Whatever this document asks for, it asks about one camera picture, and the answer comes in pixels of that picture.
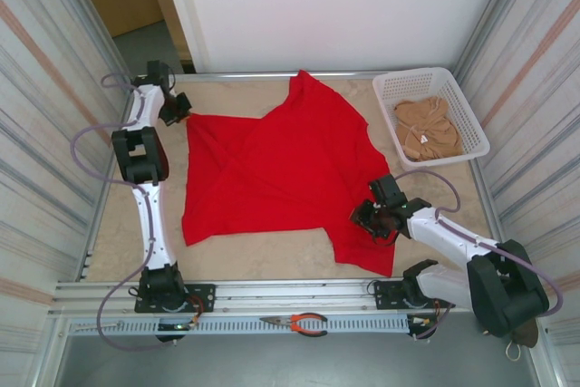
metal bracket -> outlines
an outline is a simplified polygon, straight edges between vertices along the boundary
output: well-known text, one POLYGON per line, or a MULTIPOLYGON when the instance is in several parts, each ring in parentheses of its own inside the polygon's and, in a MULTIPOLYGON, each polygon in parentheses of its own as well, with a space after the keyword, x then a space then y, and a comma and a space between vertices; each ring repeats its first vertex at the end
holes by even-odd
POLYGON ((203 303, 203 312, 214 311, 216 299, 216 285, 184 285, 186 289, 186 301, 184 305, 176 310, 168 310, 162 305, 151 304, 145 299, 137 298, 135 302, 135 313, 197 313, 198 309, 187 299, 187 295, 197 296, 203 303))
MULTIPOLYGON (((435 309, 435 300, 425 298, 422 304, 409 300, 403 281, 375 281, 374 302, 377 310, 435 309)), ((440 308, 447 308, 447 301, 440 301, 440 308)))

floor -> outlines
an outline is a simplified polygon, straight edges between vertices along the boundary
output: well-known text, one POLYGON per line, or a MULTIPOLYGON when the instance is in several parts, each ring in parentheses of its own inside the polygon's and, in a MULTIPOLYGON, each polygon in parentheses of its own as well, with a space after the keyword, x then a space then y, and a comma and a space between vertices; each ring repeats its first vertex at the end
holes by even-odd
MULTIPOLYGON (((125 345, 152 337, 115 337, 125 345)), ((472 314, 451 314, 430 343, 406 334, 194 335, 176 347, 124 353, 101 338, 71 337, 56 385, 538 386, 529 352, 512 363, 506 340, 484 337, 472 314)))
MULTIPOLYGON (((370 80, 328 81, 368 121, 369 136, 384 154, 391 172, 400 174, 401 164, 387 130, 370 80)), ((286 97, 288 82, 179 82, 197 113, 262 117, 286 97)), ((358 266, 334 262, 332 245, 322 229, 276 233, 240 234, 210 237, 193 247, 185 247, 181 234, 181 215, 185 201, 188 144, 184 125, 158 131, 167 152, 170 176, 165 198, 166 224, 186 280, 315 279, 372 277, 358 266)), ((479 202, 468 163, 439 167, 461 195, 462 210, 453 219, 462 226, 488 235, 486 219, 479 202)), ((401 180, 408 197, 421 197, 433 205, 454 205, 449 189, 427 175, 401 180)), ((92 253, 89 281, 116 281, 136 269, 143 248, 136 205, 131 192, 112 186, 102 217, 101 229, 92 253)), ((425 258, 449 261, 425 245, 400 237, 396 246, 394 275, 425 258)))
POLYGON ((161 60, 167 63, 175 74, 182 74, 178 52, 171 41, 165 22, 150 24, 112 39, 125 60, 130 74, 147 73, 147 61, 161 60))

white wall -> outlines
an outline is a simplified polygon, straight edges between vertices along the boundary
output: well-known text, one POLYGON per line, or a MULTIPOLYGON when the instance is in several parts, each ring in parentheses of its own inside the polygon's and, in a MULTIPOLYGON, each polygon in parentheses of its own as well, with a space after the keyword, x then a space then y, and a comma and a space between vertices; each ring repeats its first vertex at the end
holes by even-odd
POLYGON ((175 0, 200 73, 451 67, 488 0, 175 0))

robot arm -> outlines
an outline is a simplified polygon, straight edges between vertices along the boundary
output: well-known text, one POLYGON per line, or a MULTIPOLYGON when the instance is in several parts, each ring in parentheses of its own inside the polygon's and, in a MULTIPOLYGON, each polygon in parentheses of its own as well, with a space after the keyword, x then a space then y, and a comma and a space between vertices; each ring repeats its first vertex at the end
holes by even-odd
POLYGON ((158 119, 168 126, 185 119, 191 105, 185 93, 175 95, 169 87, 169 68, 165 63, 149 62, 147 72, 133 81, 138 88, 129 120, 134 122, 115 131, 111 140, 123 180, 136 185, 133 196, 139 210, 144 260, 149 250, 153 250, 141 273, 136 310, 174 311, 183 309, 187 291, 164 225, 163 191, 169 164, 154 126, 158 119), (150 221, 155 235, 153 245, 150 244, 150 221))
POLYGON ((498 243, 453 221, 420 198, 407 200, 393 176, 370 183, 375 202, 365 200, 352 221, 374 237, 392 231, 437 249, 459 268, 427 260, 405 271, 403 280, 415 300, 437 298, 473 310, 493 335, 505 335, 548 309, 548 299, 536 274, 492 251, 494 247, 530 263, 514 240, 498 243))

corrugated metal wall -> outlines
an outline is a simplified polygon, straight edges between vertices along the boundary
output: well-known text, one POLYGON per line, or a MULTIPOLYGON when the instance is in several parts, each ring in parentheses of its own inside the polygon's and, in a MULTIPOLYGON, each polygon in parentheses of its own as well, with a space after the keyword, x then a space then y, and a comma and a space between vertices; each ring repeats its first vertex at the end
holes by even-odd
POLYGON ((479 161, 507 237, 565 291, 547 319, 580 382, 580 0, 510 0, 462 88, 491 143, 479 161))
MULTIPOLYGON (((79 171, 69 140, 117 121, 126 104, 99 79, 120 63, 79 0, 0 0, 0 384, 22 385, 52 291, 82 260, 102 184, 79 171)), ((104 171, 108 135, 82 141, 104 171)))

